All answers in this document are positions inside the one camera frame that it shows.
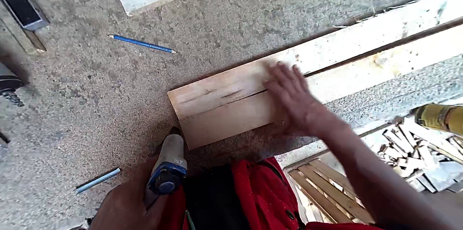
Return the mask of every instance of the blue pencil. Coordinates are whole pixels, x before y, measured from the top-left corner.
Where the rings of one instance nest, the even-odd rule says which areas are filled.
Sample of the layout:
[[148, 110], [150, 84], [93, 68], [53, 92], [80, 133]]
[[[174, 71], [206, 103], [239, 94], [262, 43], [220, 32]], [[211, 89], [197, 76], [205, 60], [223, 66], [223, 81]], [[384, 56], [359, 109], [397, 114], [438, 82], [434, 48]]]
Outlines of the blue pencil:
[[108, 36], [111, 37], [111, 38], [117, 39], [117, 40], [128, 42], [128, 43], [134, 43], [134, 44], [146, 46], [146, 47], [149, 47], [149, 48], [158, 49], [158, 50], [161, 50], [161, 51], [166, 51], [166, 52], [169, 52], [169, 53], [177, 53], [176, 51], [174, 51], [172, 49], [169, 49], [169, 48], [165, 48], [165, 47], [162, 47], [162, 46], [157, 46], [157, 45], [154, 45], [154, 44], [151, 44], [151, 43], [145, 43], [145, 42], [142, 42], [142, 41], [122, 37], [122, 36], [119, 36], [119, 35], [108, 35]]

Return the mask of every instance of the red jacket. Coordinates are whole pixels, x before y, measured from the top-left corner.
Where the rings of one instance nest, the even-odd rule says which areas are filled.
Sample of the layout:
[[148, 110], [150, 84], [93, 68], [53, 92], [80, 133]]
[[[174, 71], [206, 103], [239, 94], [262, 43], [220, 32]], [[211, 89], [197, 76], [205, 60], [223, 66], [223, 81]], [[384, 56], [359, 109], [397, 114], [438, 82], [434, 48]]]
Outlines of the red jacket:
[[[291, 213], [298, 211], [296, 196], [275, 158], [268, 158], [265, 162], [268, 162], [269, 165], [264, 166], [245, 160], [235, 162], [232, 165], [235, 192], [251, 230], [297, 230], [299, 228], [298, 221], [291, 219], [287, 214], [287, 210]], [[169, 198], [159, 229], [188, 230], [185, 200], [185, 193], [182, 188]], [[358, 223], [309, 222], [305, 229], [377, 230], [379, 228]]]

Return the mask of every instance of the dusty floor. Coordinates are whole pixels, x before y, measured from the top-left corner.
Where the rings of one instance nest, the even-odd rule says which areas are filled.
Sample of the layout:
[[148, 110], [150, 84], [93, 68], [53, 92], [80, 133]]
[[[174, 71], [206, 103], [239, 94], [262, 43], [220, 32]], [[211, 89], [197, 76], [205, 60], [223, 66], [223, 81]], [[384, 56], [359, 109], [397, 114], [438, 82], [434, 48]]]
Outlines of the dusty floor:
[[[37, 0], [51, 21], [38, 32], [48, 52], [8, 49], [29, 85], [26, 106], [0, 101], [0, 226], [58, 228], [93, 216], [106, 193], [152, 153], [176, 116], [166, 92], [332, 25], [409, 0], [177, 0], [128, 18], [118, 0]], [[180, 52], [153, 51], [106, 37], [120, 34]], [[455, 57], [329, 104], [354, 126], [416, 104], [463, 93]], [[272, 145], [264, 127], [190, 153], [193, 166], [259, 158], [312, 139]], [[76, 185], [113, 167], [116, 180], [74, 196]]]

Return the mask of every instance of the yellow tool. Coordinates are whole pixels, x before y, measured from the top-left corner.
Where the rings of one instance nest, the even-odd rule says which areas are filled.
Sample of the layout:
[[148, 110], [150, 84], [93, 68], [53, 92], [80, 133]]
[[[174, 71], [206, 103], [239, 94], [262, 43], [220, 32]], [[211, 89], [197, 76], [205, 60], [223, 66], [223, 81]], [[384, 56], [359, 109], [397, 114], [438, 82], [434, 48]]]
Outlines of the yellow tool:
[[415, 122], [428, 128], [463, 135], [463, 106], [426, 104], [416, 109]]

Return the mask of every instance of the hand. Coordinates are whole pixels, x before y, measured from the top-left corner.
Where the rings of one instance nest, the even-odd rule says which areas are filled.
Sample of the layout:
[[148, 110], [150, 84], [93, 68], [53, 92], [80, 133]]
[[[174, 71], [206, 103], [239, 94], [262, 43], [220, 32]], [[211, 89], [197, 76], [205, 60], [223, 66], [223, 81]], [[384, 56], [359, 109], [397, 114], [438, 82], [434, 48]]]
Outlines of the hand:
[[282, 132], [287, 136], [316, 136], [323, 138], [333, 126], [345, 123], [310, 94], [307, 82], [294, 65], [290, 70], [278, 62], [269, 68], [274, 80], [264, 86], [286, 110]]
[[146, 184], [157, 161], [150, 158], [140, 165], [134, 177], [111, 190], [90, 225], [91, 230], [156, 230], [168, 195], [159, 196], [147, 211], [143, 204]]

